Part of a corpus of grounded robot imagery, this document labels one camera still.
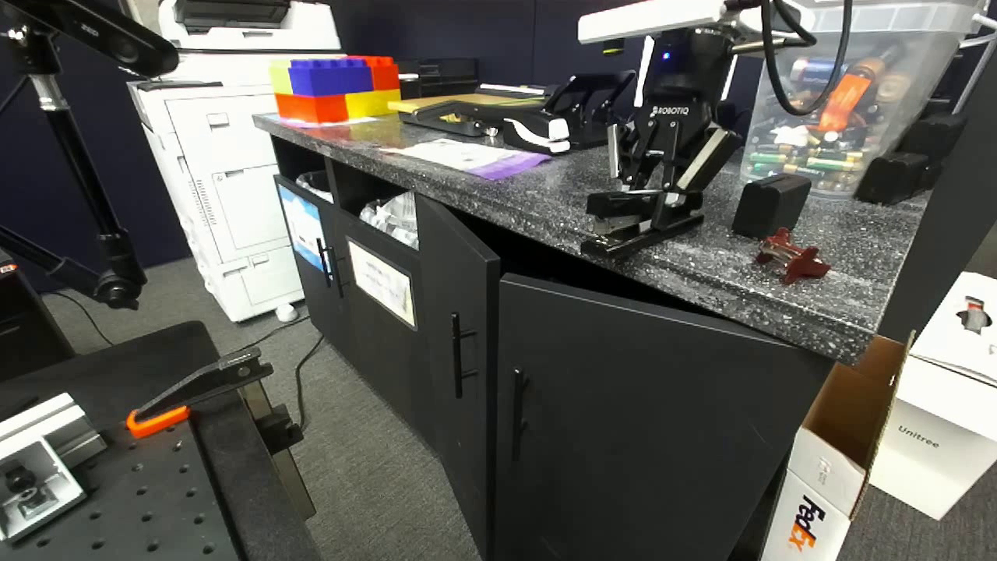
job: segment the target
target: granite countertop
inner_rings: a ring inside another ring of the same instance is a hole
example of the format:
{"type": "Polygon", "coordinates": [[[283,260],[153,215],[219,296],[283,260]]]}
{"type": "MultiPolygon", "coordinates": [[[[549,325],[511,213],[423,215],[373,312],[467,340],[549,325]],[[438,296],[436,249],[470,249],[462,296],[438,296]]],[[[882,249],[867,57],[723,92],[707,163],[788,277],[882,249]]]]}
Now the granite countertop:
{"type": "MultiPolygon", "coordinates": [[[[589,260],[580,251],[580,244],[600,232],[600,225],[587,215],[587,193],[615,188],[606,148],[553,158],[513,180],[483,180],[382,153],[388,147],[410,147],[444,137],[408,127],[397,119],[303,123],[276,115],[255,115],[255,123],[281,140],[315,148],[335,163],[363,169],[580,260],[589,260]]],[[[739,193],[743,180],[733,165],[707,189],[707,220],[699,232],[650,246],[623,264],[597,264],[777,340],[829,358],[858,358],[879,330],[929,195],[908,207],[867,207],[841,195],[810,195],[802,225],[796,227],[796,241],[821,246],[831,275],[784,286],[780,277],[755,264],[759,244],[733,235],[728,225],[739,210],[739,193]]]]}

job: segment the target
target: black mount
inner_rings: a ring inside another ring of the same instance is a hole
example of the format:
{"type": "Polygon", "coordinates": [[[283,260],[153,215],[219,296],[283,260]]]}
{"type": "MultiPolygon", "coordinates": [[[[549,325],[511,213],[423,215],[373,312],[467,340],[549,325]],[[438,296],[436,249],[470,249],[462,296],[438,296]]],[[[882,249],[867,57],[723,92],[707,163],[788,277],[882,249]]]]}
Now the black mount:
{"type": "Polygon", "coordinates": [[[719,30],[672,30],[644,48],[642,102],[610,132],[623,189],[587,201],[594,217],[632,225],[589,236],[584,251],[621,260],[704,220],[704,189],[743,147],[713,121],[728,66],[733,39],[719,30]]]}
{"type": "Polygon", "coordinates": [[[8,249],[17,260],[45,268],[52,281],[88,292],[96,303],[107,303],[111,307],[137,307],[137,296],[146,283],[146,275],[130,249],[128,232],[120,225],[99,188],[94,163],[88,158],[68,99],[64,95],[64,87],[58,87],[58,60],[52,54],[49,37],[52,30],[48,26],[32,23],[32,26],[2,30],[0,48],[8,48],[22,60],[26,74],[34,85],[40,112],[64,148],[64,158],[68,163],[79,193],[84,195],[96,220],[96,241],[107,256],[107,272],[91,272],[66,256],[56,256],[32,244],[27,236],[19,236],[2,225],[0,225],[0,246],[8,249]]]}

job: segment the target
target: white printer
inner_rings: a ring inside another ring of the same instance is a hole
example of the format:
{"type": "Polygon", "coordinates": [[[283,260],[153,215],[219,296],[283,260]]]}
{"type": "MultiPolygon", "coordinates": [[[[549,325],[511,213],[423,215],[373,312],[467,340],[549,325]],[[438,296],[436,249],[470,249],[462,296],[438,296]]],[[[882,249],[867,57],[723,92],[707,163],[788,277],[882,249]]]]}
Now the white printer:
{"type": "Polygon", "coordinates": [[[288,317],[303,286],[275,189],[275,147],[253,115],[276,112],[275,60],[340,54],[335,8],[300,0],[128,5],[180,49],[179,73],[134,82],[130,99],[206,289],[231,320],[288,317]]]}

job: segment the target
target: fedex box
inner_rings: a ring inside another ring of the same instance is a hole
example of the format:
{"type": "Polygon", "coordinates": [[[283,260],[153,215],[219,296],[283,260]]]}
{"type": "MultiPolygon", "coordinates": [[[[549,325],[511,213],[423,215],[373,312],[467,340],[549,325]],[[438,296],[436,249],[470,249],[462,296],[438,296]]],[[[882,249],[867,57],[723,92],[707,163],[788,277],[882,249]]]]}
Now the fedex box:
{"type": "Polygon", "coordinates": [[[940,521],[997,460],[997,281],[959,275],[910,350],[871,485],[940,521]]]}
{"type": "Polygon", "coordinates": [[[835,366],[796,437],[762,561],[835,561],[867,491],[905,346],[835,366]]]}

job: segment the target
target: white box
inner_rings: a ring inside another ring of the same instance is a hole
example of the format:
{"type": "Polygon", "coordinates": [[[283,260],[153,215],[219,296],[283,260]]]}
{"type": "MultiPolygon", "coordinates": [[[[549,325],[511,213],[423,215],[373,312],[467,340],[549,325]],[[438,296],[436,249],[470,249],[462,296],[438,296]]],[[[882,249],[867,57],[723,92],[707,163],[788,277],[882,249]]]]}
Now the white box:
{"type": "Polygon", "coordinates": [[[837,559],[900,366],[905,346],[871,340],[864,358],[831,368],[796,437],[762,561],[837,559]]]}
{"type": "Polygon", "coordinates": [[[910,350],[871,466],[871,485],[936,521],[997,460],[997,326],[988,303],[997,303],[997,281],[959,275],[910,350]]]}

